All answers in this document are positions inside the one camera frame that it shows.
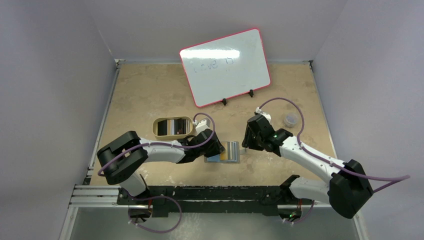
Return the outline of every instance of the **stack of books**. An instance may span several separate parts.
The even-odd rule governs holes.
[[[184,135],[191,132],[191,121],[184,118],[167,119],[157,123],[157,135]]]

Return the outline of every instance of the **table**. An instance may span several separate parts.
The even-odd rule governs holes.
[[[309,64],[269,64],[268,68],[271,85],[256,90],[253,98],[244,94],[229,99],[226,106],[216,103],[197,108],[181,64],[124,64],[117,78],[99,147],[131,130],[141,138],[155,140],[152,133],[155,119],[173,116],[192,118],[197,112],[213,117],[220,141],[239,141],[241,145],[246,121],[254,115],[256,107],[270,98],[285,97],[303,111],[305,129],[302,141],[334,157],[331,136]],[[298,114],[290,103],[282,100],[268,103],[263,110],[271,114],[274,129],[284,128],[283,119],[287,113]],[[297,134],[300,127],[298,123],[287,130]],[[104,177],[97,176],[99,169],[96,159],[90,185],[107,185]],[[148,162],[138,172],[148,185],[172,186],[280,185],[293,174],[318,179],[293,161],[255,150],[241,155],[240,163],[236,164],[206,163],[200,157],[185,164]]]

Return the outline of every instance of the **tilted whiteboard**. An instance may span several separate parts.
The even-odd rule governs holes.
[[[184,48],[179,55],[197,107],[271,83],[256,28]]]

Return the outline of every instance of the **handwriting on whiteboard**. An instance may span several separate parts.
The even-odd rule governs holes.
[[[195,73],[198,73],[198,72],[218,69],[220,66],[221,68],[227,67],[228,65],[232,65],[232,64],[234,64],[234,59],[231,57],[227,57],[227,58],[221,58],[219,60],[215,59],[210,62],[206,62],[200,65],[194,66],[193,70]]]

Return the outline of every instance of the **beige tabletop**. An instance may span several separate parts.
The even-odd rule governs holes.
[[[197,108],[181,64],[124,64],[104,123],[99,147],[103,147],[127,131],[155,140],[153,121],[159,117],[190,116],[208,113],[216,123],[220,141],[243,141],[246,121],[254,116],[256,107],[274,97],[285,97],[299,105],[305,117],[301,140],[309,146],[334,157],[333,146],[321,107],[314,77],[307,64],[269,64],[271,85],[228,100],[226,106],[216,103]],[[284,117],[296,109],[276,100],[263,109],[271,114],[274,129],[285,128]],[[286,128],[297,134],[301,124]],[[100,164],[96,159],[91,185],[107,185],[97,176]],[[248,150],[240,163],[206,163],[200,157],[191,163],[148,162],[138,172],[148,185],[172,186],[258,186],[280,185],[292,174],[318,179],[297,163],[274,153]]]

